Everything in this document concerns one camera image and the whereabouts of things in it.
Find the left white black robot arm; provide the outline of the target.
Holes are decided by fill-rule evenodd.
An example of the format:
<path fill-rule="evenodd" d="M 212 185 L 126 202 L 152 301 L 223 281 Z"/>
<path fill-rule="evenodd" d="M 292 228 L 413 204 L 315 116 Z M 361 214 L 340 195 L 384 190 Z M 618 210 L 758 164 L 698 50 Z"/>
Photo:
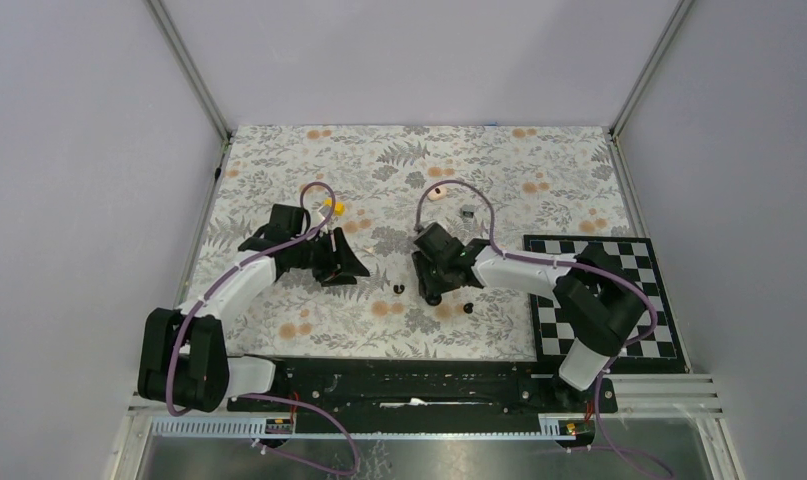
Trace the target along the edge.
<path fill-rule="evenodd" d="M 197 299 L 147 317 L 139 362 L 140 397 L 185 410 L 214 411 L 224 400 L 250 394 L 267 411 L 288 401 L 289 385 L 272 360 L 231 357 L 225 332 L 252 301 L 291 270 L 304 270 L 323 287 L 356 284 L 370 272 L 342 228 L 323 232 L 309 212 L 276 204 L 267 224 L 238 248 L 233 264 Z"/>

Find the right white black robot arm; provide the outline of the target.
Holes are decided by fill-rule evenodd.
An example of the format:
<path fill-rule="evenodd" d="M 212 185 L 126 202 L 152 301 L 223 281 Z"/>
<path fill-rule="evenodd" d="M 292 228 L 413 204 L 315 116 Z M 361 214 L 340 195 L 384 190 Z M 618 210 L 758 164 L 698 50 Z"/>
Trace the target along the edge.
<path fill-rule="evenodd" d="M 599 245 L 589 244 L 575 255 L 501 250 L 486 239 L 463 244 L 432 223 L 419 230 L 414 246 L 419 294 L 430 305 L 466 287 L 508 289 L 557 304 L 574 341 L 559 366 L 552 396 L 568 412 L 591 400 L 591 385 L 629 341 L 639 339 L 644 315 L 652 326 L 658 323 L 649 296 Z"/>

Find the black earbud charging case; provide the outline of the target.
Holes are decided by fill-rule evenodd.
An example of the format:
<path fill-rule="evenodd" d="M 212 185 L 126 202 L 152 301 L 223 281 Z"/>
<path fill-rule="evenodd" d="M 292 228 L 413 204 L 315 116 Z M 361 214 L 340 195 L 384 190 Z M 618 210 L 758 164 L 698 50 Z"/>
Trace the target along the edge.
<path fill-rule="evenodd" d="M 426 294 L 424 296 L 424 301 L 430 306 L 438 306 L 442 303 L 442 295 L 441 294 Z"/>

